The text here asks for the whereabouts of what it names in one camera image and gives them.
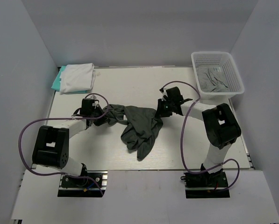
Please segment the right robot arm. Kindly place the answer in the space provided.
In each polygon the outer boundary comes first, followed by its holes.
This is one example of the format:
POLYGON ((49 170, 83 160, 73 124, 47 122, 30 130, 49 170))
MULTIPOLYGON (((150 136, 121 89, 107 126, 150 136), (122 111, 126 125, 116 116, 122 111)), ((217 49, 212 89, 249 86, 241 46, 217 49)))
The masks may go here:
POLYGON ((225 157, 232 146, 241 136, 241 128, 230 108, 226 103, 207 105, 198 99, 184 98, 178 87, 161 88, 162 97, 157 100, 155 117, 167 118, 173 114, 184 117, 180 136, 181 160, 185 170, 191 175, 201 175, 201 182, 212 186, 218 180, 217 172, 222 170, 226 163, 225 157), (191 117, 203 122, 209 149, 200 171, 188 169, 184 158, 184 138, 187 119, 191 117))

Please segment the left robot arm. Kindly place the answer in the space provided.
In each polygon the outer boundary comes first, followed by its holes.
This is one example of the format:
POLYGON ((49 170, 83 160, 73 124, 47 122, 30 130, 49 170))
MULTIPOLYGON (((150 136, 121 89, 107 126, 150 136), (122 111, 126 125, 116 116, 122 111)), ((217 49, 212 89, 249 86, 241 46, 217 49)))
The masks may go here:
POLYGON ((70 120, 56 126, 41 126, 38 131, 32 162, 50 167, 66 175, 78 186, 88 182, 86 165, 69 156, 70 139, 87 130, 91 125, 107 123, 107 117, 95 96, 82 99, 81 107, 70 120))

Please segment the dark grey t-shirt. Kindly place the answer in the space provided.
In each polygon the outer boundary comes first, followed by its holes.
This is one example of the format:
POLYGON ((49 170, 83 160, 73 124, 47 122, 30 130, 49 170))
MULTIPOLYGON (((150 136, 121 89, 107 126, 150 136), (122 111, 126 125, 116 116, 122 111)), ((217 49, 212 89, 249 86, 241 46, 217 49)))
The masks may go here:
POLYGON ((137 151, 137 159, 142 161, 151 152, 163 127, 162 119, 155 115, 153 108, 110 104, 106 117, 111 126, 116 123, 126 126, 121 140, 129 151, 137 151))

